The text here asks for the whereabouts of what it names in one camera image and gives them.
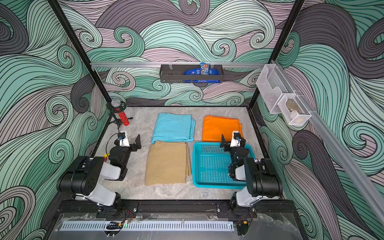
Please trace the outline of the orange pants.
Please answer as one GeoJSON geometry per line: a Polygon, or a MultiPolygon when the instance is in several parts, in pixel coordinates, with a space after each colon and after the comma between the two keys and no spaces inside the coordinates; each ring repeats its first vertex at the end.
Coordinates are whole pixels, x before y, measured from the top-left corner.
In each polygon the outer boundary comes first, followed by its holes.
{"type": "Polygon", "coordinates": [[[243,125],[238,119],[227,117],[206,116],[203,122],[203,142],[221,142],[222,135],[226,141],[232,138],[233,131],[238,131],[242,137],[243,125]]]}

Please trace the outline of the teal plastic basket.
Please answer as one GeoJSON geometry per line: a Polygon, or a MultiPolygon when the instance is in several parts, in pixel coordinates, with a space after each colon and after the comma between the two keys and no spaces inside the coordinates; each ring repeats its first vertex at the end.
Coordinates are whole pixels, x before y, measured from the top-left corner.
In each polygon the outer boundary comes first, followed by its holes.
{"type": "Polygon", "coordinates": [[[198,142],[193,147],[193,183],[198,188],[242,189],[245,182],[234,181],[229,176],[232,163],[229,152],[220,143],[198,142]]]}

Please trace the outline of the light blue pants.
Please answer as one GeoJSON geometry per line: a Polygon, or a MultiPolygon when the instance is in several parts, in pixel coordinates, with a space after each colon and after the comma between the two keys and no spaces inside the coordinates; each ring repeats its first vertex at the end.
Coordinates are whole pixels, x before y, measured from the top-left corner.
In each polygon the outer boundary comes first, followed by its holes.
{"type": "Polygon", "coordinates": [[[193,142],[195,125],[192,115],[160,113],[151,142],[193,142]]]}

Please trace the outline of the tan pants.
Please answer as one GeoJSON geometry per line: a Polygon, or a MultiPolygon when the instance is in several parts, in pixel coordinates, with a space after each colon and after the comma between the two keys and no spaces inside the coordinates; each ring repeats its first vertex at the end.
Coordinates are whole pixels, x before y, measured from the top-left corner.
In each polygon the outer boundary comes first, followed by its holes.
{"type": "Polygon", "coordinates": [[[188,145],[185,142],[160,142],[150,145],[145,185],[184,184],[192,174],[188,145]]]}

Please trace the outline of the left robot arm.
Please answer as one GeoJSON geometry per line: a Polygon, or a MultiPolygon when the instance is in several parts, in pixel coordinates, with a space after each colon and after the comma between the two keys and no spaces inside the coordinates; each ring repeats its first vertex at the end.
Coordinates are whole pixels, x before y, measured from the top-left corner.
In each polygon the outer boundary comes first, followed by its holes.
{"type": "Polygon", "coordinates": [[[100,179],[121,182],[128,172],[128,161],[132,152],[142,148],[141,136],[130,144],[125,132],[117,133],[115,146],[104,157],[79,156],[63,172],[57,181],[58,192],[74,194],[96,203],[100,208],[123,211],[120,194],[113,192],[100,183],[100,179]]]}

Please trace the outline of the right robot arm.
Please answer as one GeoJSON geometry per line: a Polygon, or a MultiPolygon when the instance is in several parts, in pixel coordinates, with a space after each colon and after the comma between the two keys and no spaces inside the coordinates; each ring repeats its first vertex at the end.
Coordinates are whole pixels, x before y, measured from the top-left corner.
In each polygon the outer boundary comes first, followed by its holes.
{"type": "Polygon", "coordinates": [[[229,177],[246,186],[235,192],[231,208],[251,208],[262,200],[276,200],[282,197],[283,184],[271,159],[255,159],[246,148],[246,140],[240,132],[234,131],[230,141],[221,136],[220,147],[230,153],[229,177]]]}

